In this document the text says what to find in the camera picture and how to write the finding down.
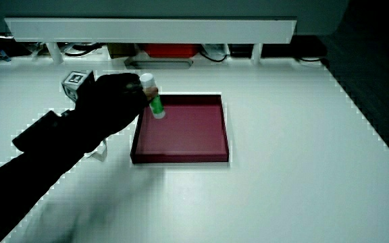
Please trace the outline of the person's right hand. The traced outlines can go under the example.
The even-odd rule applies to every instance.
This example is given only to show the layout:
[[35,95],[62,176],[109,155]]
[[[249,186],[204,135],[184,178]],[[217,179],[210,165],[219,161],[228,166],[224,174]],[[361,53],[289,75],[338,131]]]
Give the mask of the person's right hand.
[[74,146],[87,153],[115,134],[158,96],[158,88],[142,87],[133,73],[100,76],[76,101],[74,110],[64,115]]

